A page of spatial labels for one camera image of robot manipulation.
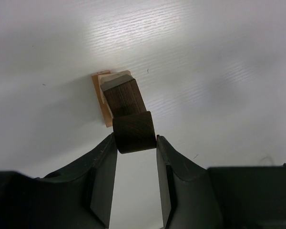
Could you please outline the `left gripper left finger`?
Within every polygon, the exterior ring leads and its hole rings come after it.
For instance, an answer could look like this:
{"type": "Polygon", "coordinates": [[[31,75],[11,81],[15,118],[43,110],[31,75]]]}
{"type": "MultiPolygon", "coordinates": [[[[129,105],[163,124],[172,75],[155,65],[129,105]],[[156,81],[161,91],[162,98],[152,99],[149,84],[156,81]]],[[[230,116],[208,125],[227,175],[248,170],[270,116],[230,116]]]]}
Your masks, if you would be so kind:
{"type": "Polygon", "coordinates": [[[109,135],[43,178],[0,171],[0,229],[107,229],[116,162],[109,135]]]}

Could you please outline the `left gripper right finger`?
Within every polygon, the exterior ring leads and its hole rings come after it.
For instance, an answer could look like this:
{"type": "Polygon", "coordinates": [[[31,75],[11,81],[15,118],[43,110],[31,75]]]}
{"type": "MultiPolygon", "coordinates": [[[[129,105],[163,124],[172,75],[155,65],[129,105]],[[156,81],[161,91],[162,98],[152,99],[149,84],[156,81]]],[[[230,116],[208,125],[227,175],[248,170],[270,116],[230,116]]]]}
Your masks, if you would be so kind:
{"type": "Polygon", "coordinates": [[[163,137],[156,149],[166,229],[286,229],[286,166],[202,168],[163,137]]]}

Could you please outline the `small dark wood cube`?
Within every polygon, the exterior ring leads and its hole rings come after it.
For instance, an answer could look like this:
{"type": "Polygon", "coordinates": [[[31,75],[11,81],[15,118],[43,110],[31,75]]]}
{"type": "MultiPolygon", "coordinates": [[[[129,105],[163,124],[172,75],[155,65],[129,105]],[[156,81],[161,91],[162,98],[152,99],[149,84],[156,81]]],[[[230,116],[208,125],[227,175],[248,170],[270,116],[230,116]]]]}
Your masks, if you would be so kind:
{"type": "Polygon", "coordinates": [[[149,111],[112,120],[116,146],[121,154],[156,148],[152,114],[149,111]]]}

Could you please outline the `dark wood arch block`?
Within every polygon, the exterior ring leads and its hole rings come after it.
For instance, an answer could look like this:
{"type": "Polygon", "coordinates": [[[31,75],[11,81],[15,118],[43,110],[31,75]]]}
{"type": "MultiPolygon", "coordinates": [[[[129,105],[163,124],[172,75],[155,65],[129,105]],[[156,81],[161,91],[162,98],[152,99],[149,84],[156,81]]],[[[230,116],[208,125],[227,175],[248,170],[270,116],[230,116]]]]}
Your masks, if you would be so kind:
{"type": "Polygon", "coordinates": [[[129,74],[111,76],[100,88],[114,118],[147,111],[137,81],[129,74]]]}

